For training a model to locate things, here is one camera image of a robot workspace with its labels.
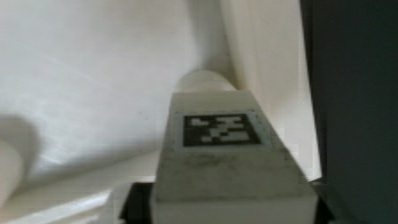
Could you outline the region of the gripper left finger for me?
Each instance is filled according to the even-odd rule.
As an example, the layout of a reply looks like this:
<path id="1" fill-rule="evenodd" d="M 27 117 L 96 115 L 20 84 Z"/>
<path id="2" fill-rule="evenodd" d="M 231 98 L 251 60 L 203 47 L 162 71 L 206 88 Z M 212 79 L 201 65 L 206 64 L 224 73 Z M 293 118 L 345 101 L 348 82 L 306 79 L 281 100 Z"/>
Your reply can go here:
<path id="1" fill-rule="evenodd" d="M 153 182 L 135 182 L 114 189 L 96 224 L 153 224 L 149 205 L 153 186 Z"/>

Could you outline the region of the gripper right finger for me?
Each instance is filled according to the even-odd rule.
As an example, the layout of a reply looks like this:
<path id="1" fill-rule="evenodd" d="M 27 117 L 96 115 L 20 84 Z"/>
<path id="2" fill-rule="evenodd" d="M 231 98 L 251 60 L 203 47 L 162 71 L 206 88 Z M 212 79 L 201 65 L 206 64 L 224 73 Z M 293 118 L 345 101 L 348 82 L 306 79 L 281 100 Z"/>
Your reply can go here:
<path id="1" fill-rule="evenodd" d="M 338 194 L 324 178 L 311 181 L 318 196 L 315 224 L 341 224 L 341 213 L 338 209 Z"/>

